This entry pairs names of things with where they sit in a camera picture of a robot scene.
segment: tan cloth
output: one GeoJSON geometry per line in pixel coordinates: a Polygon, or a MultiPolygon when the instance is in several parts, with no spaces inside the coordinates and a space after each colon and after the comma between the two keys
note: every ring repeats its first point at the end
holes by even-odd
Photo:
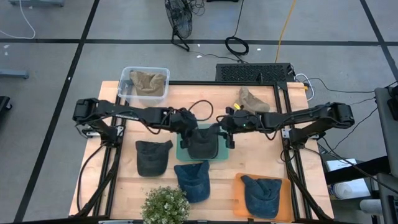
{"type": "Polygon", "coordinates": [[[133,71],[130,72],[130,78],[136,87],[138,96],[163,96],[166,76],[133,71]]]}
{"type": "Polygon", "coordinates": [[[269,105],[251,94],[251,92],[245,86],[242,86],[239,90],[239,98],[236,100],[236,103],[239,106],[243,106],[244,110],[247,110],[253,114],[255,111],[269,111],[269,105]]]}

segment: wooden tabletop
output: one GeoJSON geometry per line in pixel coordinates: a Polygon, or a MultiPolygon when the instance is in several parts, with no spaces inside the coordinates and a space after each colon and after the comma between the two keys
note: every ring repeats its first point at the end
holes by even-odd
{"type": "MultiPolygon", "coordinates": [[[[102,83],[99,99],[115,101],[118,82],[105,81],[102,83]]],[[[271,111],[276,111],[275,96],[273,87],[248,86],[249,91],[262,101],[271,106],[271,111]]],[[[307,99],[302,83],[288,83],[289,97],[293,111],[308,108],[307,99]]],[[[205,85],[170,85],[167,99],[157,106],[172,106],[173,108],[188,108],[198,100],[208,100],[213,103],[213,116],[204,123],[214,123],[218,115],[225,114],[225,108],[232,106],[238,97],[240,86],[205,86],[205,85]]],[[[285,109],[283,93],[280,91],[282,108],[285,109]]],[[[139,102],[131,102],[131,106],[144,108],[139,102]]],[[[208,117],[210,107],[199,104],[192,109],[198,119],[208,117]]],[[[233,190],[232,182],[238,172],[265,175],[269,177],[287,178],[284,162],[280,160],[282,140],[277,134],[273,141],[269,141],[261,133],[245,133],[234,135],[235,149],[229,152],[229,159],[226,161],[210,162],[210,183],[211,194],[204,202],[192,204],[189,220],[223,220],[223,221],[245,221],[246,218],[233,215],[233,190]]],[[[87,141],[83,162],[98,148],[99,138],[87,141]]],[[[174,165],[188,164],[177,160],[176,134],[161,131],[159,135],[153,135],[145,127],[136,121],[127,121],[126,132],[119,164],[118,178],[114,192],[114,201],[111,212],[113,219],[142,219],[141,205],[146,198],[145,193],[158,186],[177,186],[177,176],[174,172],[174,165]],[[138,140],[166,142],[172,140],[174,147],[170,150],[169,163],[164,175],[156,178],[141,177],[137,172],[135,142],[138,140]]],[[[317,143],[309,140],[306,147],[318,151],[317,143]]],[[[104,149],[98,153],[86,166],[81,182],[81,206],[92,196],[98,186],[101,167],[104,157],[104,149]]],[[[322,162],[319,155],[300,151],[302,165],[305,174],[307,189],[317,201],[324,212],[333,217],[331,203],[326,187],[325,176],[323,175],[322,162]]],[[[304,217],[304,209],[300,191],[298,202],[300,216],[304,217]]],[[[108,190],[104,191],[100,214],[104,213],[108,190]]],[[[76,191],[73,197],[70,214],[76,214],[76,191]]]]}

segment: gray floor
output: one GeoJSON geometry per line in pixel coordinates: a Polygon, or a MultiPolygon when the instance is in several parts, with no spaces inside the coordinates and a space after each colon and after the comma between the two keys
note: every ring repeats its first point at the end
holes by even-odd
{"type": "MultiPolygon", "coordinates": [[[[395,0],[366,1],[385,41],[398,41],[395,0]]],[[[79,39],[93,0],[66,0],[65,7],[24,9],[40,39],[79,39]]],[[[244,3],[237,36],[247,40],[277,40],[291,1],[244,3]]],[[[194,16],[189,39],[224,39],[233,34],[240,4],[206,4],[194,16]]],[[[0,29],[13,35],[31,35],[19,8],[0,0],[0,29]]],[[[169,39],[170,25],[163,0],[101,0],[89,39],[169,39]]],[[[377,41],[359,0],[299,0],[287,26],[285,40],[377,41]]],[[[0,79],[0,95],[12,98],[14,108],[0,129],[0,223],[12,222],[21,202],[77,44],[0,43],[0,68],[26,69],[28,80],[0,79]]],[[[223,44],[191,45],[192,50],[229,55],[223,44]]],[[[251,45],[248,62],[273,62],[276,45],[251,45]]],[[[398,60],[398,47],[389,47],[398,60]]],[[[214,80],[214,57],[197,58],[170,44],[85,44],[63,106],[25,221],[67,217],[77,180],[85,140],[73,127],[72,113],[79,98],[96,97],[103,80],[118,80],[126,66],[166,67],[172,80],[214,80]]],[[[290,62],[296,73],[319,77],[329,88],[369,91],[395,81],[381,47],[283,45],[280,62],[290,62]]],[[[310,106],[327,101],[354,103],[373,94],[327,91],[312,82],[310,106]]],[[[357,121],[376,107],[373,101],[354,105],[357,121]]],[[[331,130],[332,146],[350,130],[331,130]]],[[[366,161],[386,154],[375,113],[336,150],[342,156],[366,161]]],[[[336,207],[341,221],[370,223],[370,216],[352,215],[336,207]]]]}

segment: green plant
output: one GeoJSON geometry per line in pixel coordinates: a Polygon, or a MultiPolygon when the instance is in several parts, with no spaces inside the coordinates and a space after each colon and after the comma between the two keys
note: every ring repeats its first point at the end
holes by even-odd
{"type": "Polygon", "coordinates": [[[146,195],[141,206],[144,224],[181,224],[187,220],[190,205],[181,189],[159,187],[146,195]]]}

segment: white cable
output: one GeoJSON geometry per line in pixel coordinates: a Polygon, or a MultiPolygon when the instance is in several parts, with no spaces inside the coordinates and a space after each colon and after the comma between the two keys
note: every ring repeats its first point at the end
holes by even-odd
{"type": "Polygon", "coordinates": [[[0,30],[0,33],[4,34],[4,35],[6,35],[6,36],[9,36],[9,37],[15,38],[15,39],[28,39],[28,40],[31,40],[31,39],[35,38],[35,36],[36,36],[36,31],[35,31],[35,29],[32,27],[32,25],[29,23],[29,21],[26,19],[26,16],[25,16],[25,14],[24,14],[24,10],[22,9],[22,0],[19,0],[19,8],[21,9],[22,16],[24,17],[26,23],[27,23],[27,24],[29,25],[29,27],[32,29],[32,31],[33,31],[33,36],[32,36],[32,37],[16,37],[16,36],[13,36],[13,35],[9,35],[9,34],[3,32],[2,30],[0,30]]]}
{"type": "Polygon", "coordinates": [[[314,92],[314,90],[313,90],[313,88],[312,88],[312,84],[311,84],[310,80],[308,79],[308,77],[307,77],[306,75],[302,74],[302,73],[297,74],[296,77],[298,77],[298,76],[300,76],[300,75],[304,76],[304,78],[305,78],[306,81],[308,82],[308,85],[310,86],[310,89],[311,89],[311,92],[312,92],[312,96],[311,96],[309,99],[307,99],[307,101],[310,101],[310,100],[312,100],[312,98],[315,96],[315,92],[314,92]]]}

